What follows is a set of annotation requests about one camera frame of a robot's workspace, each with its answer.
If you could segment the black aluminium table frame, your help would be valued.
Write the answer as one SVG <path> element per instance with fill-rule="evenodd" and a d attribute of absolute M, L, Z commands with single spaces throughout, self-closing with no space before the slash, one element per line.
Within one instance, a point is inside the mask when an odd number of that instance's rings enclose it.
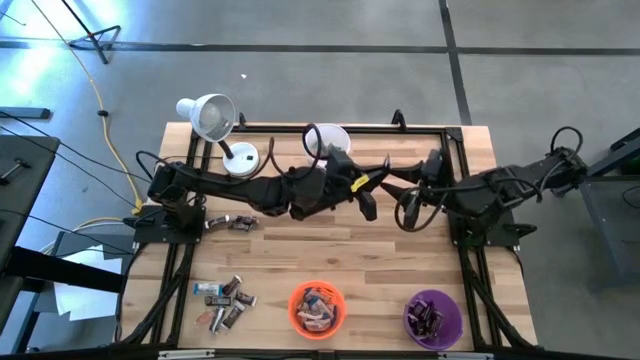
<path fill-rule="evenodd" d="M 281 167 L 307 164 L 300 143 L 301 128 L 295 124 L 247 125 L 232 132 L 235 142 L 254 143 L 267 149 L 276 138 L 275 156 Z M 344 125 L 351 137 L 350 155 L 361 164 L 379 164 L 388 153 L 394 166 L 407 166 L 424 159 L 442 140 L 453 154 L 457 180 L 496 165 L 487 127 Z M 364 356 L 398 356 L 437 359 L 410 339 L 401 316 L 406 302 L 418 291 L 436 289 L 449 295 L 462 312 L 463 334 L 448 350 L 474 349 L 471 320 L 460 270 L 458 249 L 450 239 L 449 220 L 439 214 L 425 230 L 407 233 L 393 217 L 394 199 L 376 189 L 378 218 L 367 222 L 358 204 L 342 203 L 299 222 L 288 214 L 265 217 L 237 201 L 207 197 L 207 219 L 224 214 L 254 215 L 257 229 L 216 230 L 204 234 L 194 246 L 160 243 L 147 245 L 129 272 L 121 315 L 121 340 L 139 344 L 165 343 L 161 350 L 204 349 L 223 357 L 282 358 L 311 356 L 314 360 L 364 359 Z M 166 309 L 140 337 L 135 329 L 166 288 L 181 260 L 191 256 L 188 280 L 178 287 Z M 526 290 L 517 259 L 503 248 L 485 250 L 486 279 L 494 300 L 519 334 L 537 343 Z M 241 290 L 258 297 L 233 328 L 213 335 L 196 319 L 206 306 L 193 294 L 196 282 L 224 282 L 239 275 Z M 347 317 L 340 329 L 324 340 L 298 334 L 288 320 L 287 304 L 294 289 L 308 281 L 322 280 L 344 295 Z"/>

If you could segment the purple plastic basket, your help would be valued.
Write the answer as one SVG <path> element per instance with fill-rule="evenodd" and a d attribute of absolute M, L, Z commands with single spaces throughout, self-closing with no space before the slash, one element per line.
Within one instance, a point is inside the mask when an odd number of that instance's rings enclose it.
<path fill-rule="evenodd" d="M 418 300 L 424 302 L 433 301 L 435 307 L 443 314 L 441 328 L 433 338 L 418 337 L 413 333 L 413 325 L 407 319 L 408 305 Z M 461 312 L 451 297 L 442 291 L 428 289 L 419 291 L 405 305 L 403 313 L 404 328 L 409 337 L 421 347 L 441 351 L 452 347 L 462 336 L 463 320 Z"/>

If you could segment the black side table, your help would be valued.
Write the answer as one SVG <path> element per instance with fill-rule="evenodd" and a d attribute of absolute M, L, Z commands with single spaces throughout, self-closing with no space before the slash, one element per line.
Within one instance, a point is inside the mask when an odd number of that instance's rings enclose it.
<path fill-rule="evenodd" d="M 30 169 L 16 171 L 8 185 L 0 186 L 0 334 L 29 279 L 37 284 L 56 282 L 121 292 L 121 274 L 17 245 L 60 144 L 58 138 L 50 136 L 0 135 L 0 175 L 15 164 L 15 158 L 31 165 Z"/>

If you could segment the black hand tool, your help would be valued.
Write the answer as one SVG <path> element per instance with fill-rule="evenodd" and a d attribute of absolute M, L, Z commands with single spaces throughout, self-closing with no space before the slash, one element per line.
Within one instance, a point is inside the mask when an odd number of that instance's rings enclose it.
<path fill-rule="evenodd" d="M 20 169 L 30 169 L 31 165 L 21 158 L 14 159 L 15 164 L 7 171 L 0 175 L 0 186 L 6 186 L 10 183 L 9 178 Z"/>

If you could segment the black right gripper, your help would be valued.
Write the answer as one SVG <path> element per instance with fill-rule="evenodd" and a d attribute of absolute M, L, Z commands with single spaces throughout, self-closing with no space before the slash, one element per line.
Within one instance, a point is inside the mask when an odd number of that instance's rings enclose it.
<path fill-rule="evenodd" d="M 411 203 L 422 198 L 442 197 L 446 183 L 443 179 L 444 160 L 440 150 L 431 150 L 427 159 L 411 166 L 391 167 L 389 173 L 410 183 L 418 183 L 417 187 L 402 188 L 383 182 L 380 187 L 400 203 Z"/>

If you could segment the white plastic bucket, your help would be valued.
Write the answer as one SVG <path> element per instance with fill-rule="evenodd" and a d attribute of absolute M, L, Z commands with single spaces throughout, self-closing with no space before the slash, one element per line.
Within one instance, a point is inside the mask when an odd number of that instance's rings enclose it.
<path fill-rule="evenodd" d="M 347 131 L 336 124 L 316 124 L 314 129 L 306 130 L 303 135 L 303 150 L 308 164 L 324 168 L 330 154 L 336 152 L 349 155 L 351 139 Z"/>

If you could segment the white paper sheets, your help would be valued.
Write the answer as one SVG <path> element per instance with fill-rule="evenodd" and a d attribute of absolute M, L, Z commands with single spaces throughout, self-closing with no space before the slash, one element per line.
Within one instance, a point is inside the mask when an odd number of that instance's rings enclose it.
<path fill-rule="evenodd" d="M 122 271 L 122 259 L 106 259 L 102 245 L 65 256 L 64 260 L 115 274 L 121 274 Z M 118 295 L 114 292 L 55 283 L 54 293 L 58 314 L 68 313 L 70 321 L 113 316 L 116 311 Z"/>

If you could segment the white metal bracket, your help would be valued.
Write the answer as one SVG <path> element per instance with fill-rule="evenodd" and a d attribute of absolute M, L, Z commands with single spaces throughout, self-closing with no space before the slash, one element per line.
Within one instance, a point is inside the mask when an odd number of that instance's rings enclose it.
<path fill-rule="evenodd" d="M 166 350 L 158 353 L 157 360 L 207 360 L 215 356 L 213 349 Z"/>
<path fill-rule="evenodd" d="M 439 352 L 437 360 L 495 360 L 491 353 Z"/>

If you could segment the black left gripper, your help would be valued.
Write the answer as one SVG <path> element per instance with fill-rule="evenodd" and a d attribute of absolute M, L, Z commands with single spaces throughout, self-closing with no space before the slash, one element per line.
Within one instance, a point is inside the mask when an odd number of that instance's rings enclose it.
<path fill-rule="evenodd" d="M 330 145 L 327 158 L 327 180 L 350 201 L 354 198 L 371 198 L 371 188 L 384 182 L 390 172 L 390 166 L 374 169 L 373 166 L 356 164 L 341 148 Z"/>

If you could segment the black tripod stand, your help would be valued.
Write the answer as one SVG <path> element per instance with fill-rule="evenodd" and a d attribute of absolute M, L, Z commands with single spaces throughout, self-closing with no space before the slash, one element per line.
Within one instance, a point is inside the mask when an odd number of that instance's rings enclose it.
<path fill-rule="evenodd" d="M 84 35 L 82 37 L 70 40 L 67 42 L 67 44 L 72 49 L 94 50 L 100 58 L 101 62 L 105 65 L 108 65 L 109 59 L 107 58 L 107 52 L 113 49 L 113 46 L 116 43 L 122 27 L 120 25 L 114 25 L 103 28 L 101 30 L 93 31 L 82 20 L 82 18 L 77 14 L 77 12 L 72 8 L 67 0 L 61 0 L 61 2 L 84 32 Z"/>

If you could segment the white desk lamp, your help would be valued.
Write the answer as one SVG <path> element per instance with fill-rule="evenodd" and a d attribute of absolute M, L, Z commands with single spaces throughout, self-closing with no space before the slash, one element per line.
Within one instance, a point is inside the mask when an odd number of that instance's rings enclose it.
<path fill-rule="evenodd" d="M 229 145 L 226 142 L 237 115 L 229 96 L 212 93 L 197 99 L 182 98 L 176 104 L 176 112 L 191 123 L 197 135 L 220 146 L 224 153 L 223 166 L 229 175 L 246 177 L 257 170 L 260 156 L 254 145 L 248 142 Z"/>

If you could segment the black metal cart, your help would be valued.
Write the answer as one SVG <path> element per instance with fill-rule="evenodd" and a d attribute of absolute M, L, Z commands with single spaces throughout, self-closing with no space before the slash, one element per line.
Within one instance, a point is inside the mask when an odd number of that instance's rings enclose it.
<path fill-rule="evenodd" d="M 594 292 L 640 285 L 640 174 L 611 174 L 636 159 L 640 160 L 640 128 L 614 142 L 580 185 L 611 266 L 593 283 Z"/>

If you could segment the orange plastic basket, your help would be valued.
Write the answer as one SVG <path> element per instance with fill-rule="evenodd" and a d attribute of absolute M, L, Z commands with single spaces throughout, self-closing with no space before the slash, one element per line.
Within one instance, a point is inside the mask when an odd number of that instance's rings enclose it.
<path fill-rule="evenodd" d="M 313 313 L 321 312 L 318 302 L 313 306 L 309 306 L 305 302 L 304 297 L 309 292 L 317 292 L 323 294 L 326 301 L 329 301 L 336 306 L 337 314 L 332 320 L 331 328 L 327 331 L 319 333 L 309 332 L 303 327 L 303 323 L 305 321 L 302 321 L 297 316 L 297 313 L 299 311 L 308 311 Z M 323 340 L 335 334 L 343 324 L 346 318 L 346 312 L 347 306 L 342 293 L 333 285 L 324 281 L 310 281 L 298 285 L 288 301 L 288 315 L 290 323 L 297 333 L 311 340 Z"/>

